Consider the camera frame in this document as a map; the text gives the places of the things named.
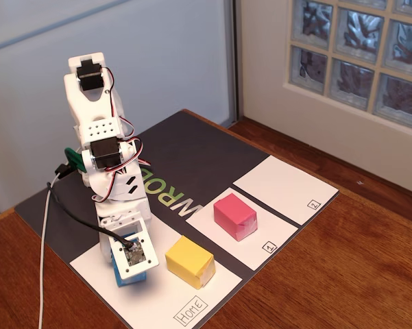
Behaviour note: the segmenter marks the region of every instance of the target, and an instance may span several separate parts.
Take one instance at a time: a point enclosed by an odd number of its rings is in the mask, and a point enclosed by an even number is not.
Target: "circuit board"
[[[131,241],[133,243],[133,247],[131,250],[127,248],[123,248],[125,252],[126,259],[128,261],[129,266],[134,266],[135,264],[139,264],[146,260],[145,253],[143,252],[142,245],[138,239],[134,239]]]

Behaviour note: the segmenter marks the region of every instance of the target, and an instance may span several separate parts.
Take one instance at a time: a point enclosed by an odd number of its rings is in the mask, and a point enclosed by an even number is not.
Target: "white robotic arm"
[[[70,58],[69,67],[71,73],[64,76],[66,95],[86,168],[82,179],[96,193],[99,226],[134,241],[134,248],[128,250],[99,233],[101,251],[108,262],[113,260],[118,285],[129,284],[145,278],[144,272],[158,265],[147,231],[152,215],[138,163],[143,144],[130,136],[134,131],[126,136],[123,123],[129,121],[104,55]]]

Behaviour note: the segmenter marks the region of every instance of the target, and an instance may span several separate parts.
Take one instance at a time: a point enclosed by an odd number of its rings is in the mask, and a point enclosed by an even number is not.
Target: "wire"
[[[121,163],[121,164],[119,164],[115,167],[107,167],[107,168],[104,169],[105,171],[107,171],[109,173],[112,173],[113,171],[118,171],[118,170],[126,167],[131,161],[134,161],[138,158],[138,156],[140,155],[140,153],[142,153],[142,150],[143,150],[142,140],[139,137],[132,137],[129,141],[140,141],[140,147],[139,147],[138,151],[131,158],[126,160],[124,163]]]
[[[107,192],[106,196],[103,197],[102,199],[98,200],[98,199],[96,199],[96,198],[97,198],[97,195],[93,195],[93,196],[91,197],[91,199],[92,199],[94,202],[97,202],[98,204],[100,204],[101,202],[104,202],[105,200],[108,199],[108,197],[109,197],[110,194],[111,194],[112,187],[114,186],[114,179],[116,178],[116,173],[117,173],[117,172],[115,171],[115,172],[112,174],[112,176],[111,176],[110,186],[108,187],[108,192]]]
[[[63,211],[70,216],[72,219],[76,220],[78,223],[81,223],[82,225],[85,225],[88,228],[91,228],[93,230],[96,230],[98,232],[107,234],[113,238],[115,238],[116,240],[118,240],[120,243],[122,243],[126,248],[130,249],[134,246],[134,244],[131,241],[128,241],[127,239],[117,235],[114,232],[111,232],[109,230],[107,230],[106,228],[100,228],[99,226],[92,224],[92,223],[87,223],[86,221],[83,221],[82,219],[80,219],[78,216],[76,216],[75,214],[73,214],[58,198],[58,195],[56,194],[56,192],[54,191],[54,189],[52,188],[52,185],[50,183],[47,183],[47,188],[49,189],[49,191],[52,193],[53,195],[53,199],[55,200],[55,202],[59,205],[59,207],[61,207],[61,209],[63,209]]]
[[[148,167],[150,167],[151,166],[151,163],[149,162],[149,161],[146,161],[146,160],[143,160],[143,159],[138,159],[138,163],[141,165],[145,165],[145,166],[148,166]]]
[[[108,72],[110,72],[110,75],[111,75],[112,84],[111,84],[111,87],[110,87],[110,104],[111,104],[111,116],[114,117],[114,105],[112,103],[112,89],[114,88],[114,75],[112,74],[109,67],[102,67],[102,68],[107,69]]]
[[[60,177],[57,174],[52,180],[51,185],[53,186],[56,180]],[[43,309],[44,309],[44,292],[43,292],[43,272],[44,272],[44,242],[46,237],[46,226],[47,226],[47,213],[49,212],[49,200],[50,200],[50,190],[47,191],[46,206],[44,209],[44,219],[43,219],[43,230],[41,233],[41,251],[40,251],[40,314],[38,318],[38,329],[43,327]]]
[[[130,137],[130,136],[132,136],[132,135],[134,135],[134,126],[132,125],[132,123],[130,123],[127,119],[125,119],[124,117],[119,117],[119,118],[121,118],[121,120],[123,121],[123,122],[125,122],[126,124],[128,124],[131,128],[132,128],[132,131],[128,134],[128,135],[125,135],[125,137]]]

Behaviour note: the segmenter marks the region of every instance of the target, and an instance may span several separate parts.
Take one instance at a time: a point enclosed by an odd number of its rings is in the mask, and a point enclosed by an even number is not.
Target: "yellow block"
[[[213,255],[185,236],[166,253],[167,269],[199,289],[215,274]]]

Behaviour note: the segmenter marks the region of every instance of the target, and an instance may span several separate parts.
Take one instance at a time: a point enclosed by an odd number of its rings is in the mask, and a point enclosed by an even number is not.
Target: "black cable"
[[[111,116],[113,117],[114,116],[114,105],[112,104],[112,89],[114,88],[114,75],[112,74],[109,67],[102,66],[101,68],[102,69],[107,69],[108,72],[110,72],[111,79],[112,79],[112,84],[111,84],[111,87],[110,87],[110,105],[111,105]]]
[[[53,190],[52,186],[50,185],[50,183],[47,183],[47,188],[49,189],[49,191],[51,192],[51,194],[53,195],[53,198],[55,199],[56,203],[59,205],[59,207],[61,207],[61,209],[63,209],[63,211],[65,211],[65,213],[70,216],[72,219],[76,220],[78,223],[81,223],[82,225],[87,226],[88,228],[92,228],[98,232],[107,234],[109,236],[112,236],[113,238],[115,238],[116,240],[118,240],[119,242],[121,242],[127,249],[132,248],[134,245],[132,242],[126,240],[125,238],[117,235],[114,232],[111,232],[105,228],[100,228],[97,225],[91,224],[91,223],[87,223],[86,221],[83,221],[82,219],[80,219],[78,216],[76,216],[75,214],[73,214],[58,198],[58,196],[56,195],[55,191]]]

